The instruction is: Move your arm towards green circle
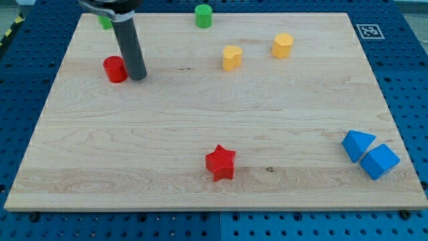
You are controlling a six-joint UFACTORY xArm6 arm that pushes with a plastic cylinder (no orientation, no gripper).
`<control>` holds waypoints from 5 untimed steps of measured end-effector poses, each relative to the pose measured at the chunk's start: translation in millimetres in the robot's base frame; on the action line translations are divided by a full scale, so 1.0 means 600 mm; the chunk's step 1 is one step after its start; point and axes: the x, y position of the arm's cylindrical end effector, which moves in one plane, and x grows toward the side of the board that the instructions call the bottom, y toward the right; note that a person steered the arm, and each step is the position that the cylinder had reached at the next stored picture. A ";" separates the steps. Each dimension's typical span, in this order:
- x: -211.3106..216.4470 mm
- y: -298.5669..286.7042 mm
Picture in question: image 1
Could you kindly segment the black robot arm flange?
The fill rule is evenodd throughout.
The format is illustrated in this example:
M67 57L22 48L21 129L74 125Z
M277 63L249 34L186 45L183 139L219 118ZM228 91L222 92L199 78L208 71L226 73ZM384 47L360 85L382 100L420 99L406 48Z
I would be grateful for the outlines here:
M79 6L87 13L108 17L113 22L131 19L143 0L78 0Z

